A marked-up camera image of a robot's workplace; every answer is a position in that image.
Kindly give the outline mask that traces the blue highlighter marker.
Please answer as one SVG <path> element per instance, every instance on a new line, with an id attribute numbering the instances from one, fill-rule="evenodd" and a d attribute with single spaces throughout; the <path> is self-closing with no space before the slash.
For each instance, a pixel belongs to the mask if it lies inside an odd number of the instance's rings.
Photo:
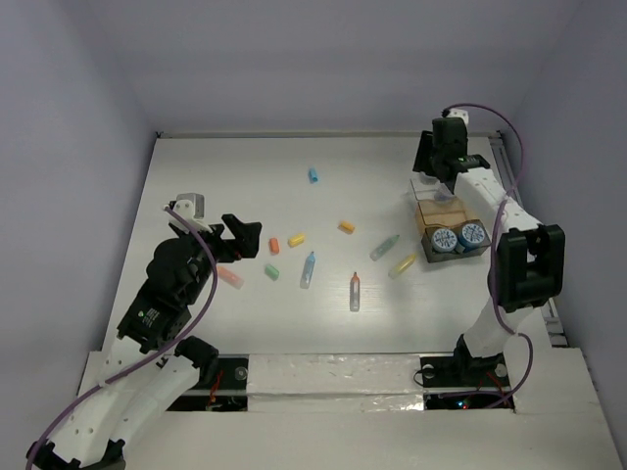
<path id="1" fill-rule="evenodd" d="M 303 267 L 303 272 L 300 279 L 300 287 L 302 289 L 309 289 L 314 273 L 315 266 L 315 253 L 310 252 L 310 254 L 306 257 Z"/>

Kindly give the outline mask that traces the blue patterned tape roll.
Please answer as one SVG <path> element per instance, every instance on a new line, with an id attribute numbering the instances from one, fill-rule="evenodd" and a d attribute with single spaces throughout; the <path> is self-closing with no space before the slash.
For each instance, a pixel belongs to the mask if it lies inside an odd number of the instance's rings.
<path id="1" fill-rule="evenodd" d="M 486 240 L 486 232 L 480 223 L 466 223 L 459 231 L 458 244 L 462 253 L 479 249 Z"/>

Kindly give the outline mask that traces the blue marker cap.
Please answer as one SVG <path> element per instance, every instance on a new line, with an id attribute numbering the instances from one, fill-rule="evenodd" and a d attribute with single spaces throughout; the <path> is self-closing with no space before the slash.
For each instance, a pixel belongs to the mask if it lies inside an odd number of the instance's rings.
<path id="1" fill-rule="evenodd" d="M 317 171 L 313 167 L 311 167 L 308 171 L 308 178 L 311 184 L 315 184 L 318 182 L 318 174 L 317 174 Z"/>

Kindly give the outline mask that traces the red-orange highlighter marker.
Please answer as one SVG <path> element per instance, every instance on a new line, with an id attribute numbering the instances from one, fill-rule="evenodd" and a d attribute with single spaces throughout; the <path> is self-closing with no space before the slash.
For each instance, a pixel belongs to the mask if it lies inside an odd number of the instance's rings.
<path id="1" fill-rule="evenodd" d="M 350 311 L 357 312 L 361 306 L 361 280 L 354 272 L 350 282 Z"/>

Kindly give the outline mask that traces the clear jar purple lid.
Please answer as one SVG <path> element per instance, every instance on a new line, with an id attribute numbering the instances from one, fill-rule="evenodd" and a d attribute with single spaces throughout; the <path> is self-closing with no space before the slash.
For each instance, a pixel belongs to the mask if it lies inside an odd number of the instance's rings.
<path id="1" fill-rule="evenodd" d="M 446 204 L 454 197 L 455 196 L 446 187 L 441 187 L 433 192 L 432 199 L 438 204 Z"/>

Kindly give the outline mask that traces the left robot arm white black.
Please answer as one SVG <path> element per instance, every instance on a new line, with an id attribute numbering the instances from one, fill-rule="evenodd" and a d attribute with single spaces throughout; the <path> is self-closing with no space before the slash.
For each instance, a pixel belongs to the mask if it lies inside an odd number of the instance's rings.
<path id="1" fill-rule="evenodd" d="M 30 447 L 27 468 L 122 469 L 183 393 L 217 380 L 217 349 L 191 333 L 209 308 L 190 307 L 217 290 L 219 264 L 258 254 L 262 226 L 233 214 L 208 225 L 181 203 L 165 211 L 174 237 L 155 249 L 94 385 Z"/>

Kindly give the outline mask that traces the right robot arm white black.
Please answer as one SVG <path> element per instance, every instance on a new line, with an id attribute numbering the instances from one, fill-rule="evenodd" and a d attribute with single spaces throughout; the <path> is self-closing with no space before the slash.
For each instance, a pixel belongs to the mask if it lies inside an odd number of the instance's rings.
<path id="1" fill-rule="evenodd" d="M 414 171 L 435 177 L 475 214 L 483 228 L 481 243 L 453 229 L 454 247 L 431 241 L 437 257 L 466 256 L 490 250 L 489 299 L 475 323 L 459 336 L 450 356 L 423 364 L 427 381 L 472 384 L 499 363 L 506 342 L 518 325 L 562 289 L 565 234 L 556 224 L 544 225 L 528 214 L 497 181 L 489 163 L 467 152 L 468 114 L 446 109 L 422 133 Z"/>

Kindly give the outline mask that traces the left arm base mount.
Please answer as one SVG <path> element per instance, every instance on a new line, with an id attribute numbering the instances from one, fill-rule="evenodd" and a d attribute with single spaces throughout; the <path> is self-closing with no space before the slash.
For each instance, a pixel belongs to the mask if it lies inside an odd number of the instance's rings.
<path id="1" fill-rule="evenodd" d="M 249 357 L 247 355 L 222 355 L 218 372 L 211 384 L 196 385 L 180 399 L 191 410 L 230 412 L 248 409 Z"/>

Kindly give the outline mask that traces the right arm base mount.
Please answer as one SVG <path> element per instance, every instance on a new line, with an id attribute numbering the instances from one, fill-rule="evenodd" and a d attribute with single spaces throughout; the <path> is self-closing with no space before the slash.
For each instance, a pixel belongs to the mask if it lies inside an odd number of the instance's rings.
<path id="1" fill-rule="evenodd" d="M 502 354 L 465 372 L 451 355 L 422 356 L 412 380 L 423 391 L 426 410 L 514 409 L 513 399 L 504 400 L 510 384 Z"/>

